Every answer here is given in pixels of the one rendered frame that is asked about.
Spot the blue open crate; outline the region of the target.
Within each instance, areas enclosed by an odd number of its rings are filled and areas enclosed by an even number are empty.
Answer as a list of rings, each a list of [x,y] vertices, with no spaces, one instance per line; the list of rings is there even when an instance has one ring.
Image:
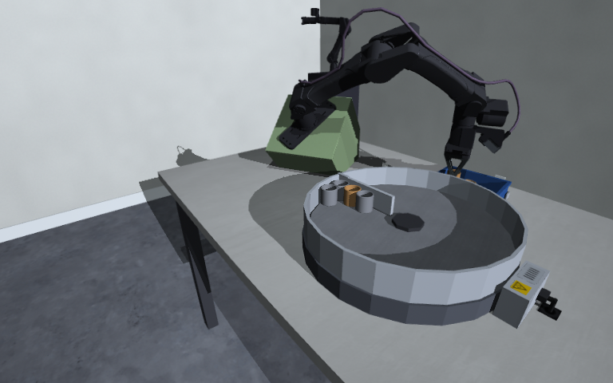
[[[447,170],[448,170],[448,167],[445,167],[441,169],[439,172],[447,174]],[[508,181],[508,180],[502,180],[502,179],[499,179],[493,176],[488,176],[488,175],[481,174],[478,172],[469,171],[463,168],[461,169],[460,178],[464,180],[473,180],[477,184],[495,192],[497,195],[501,196],[504,199],[507,194],[508,187],[512,183],[511,181]]]

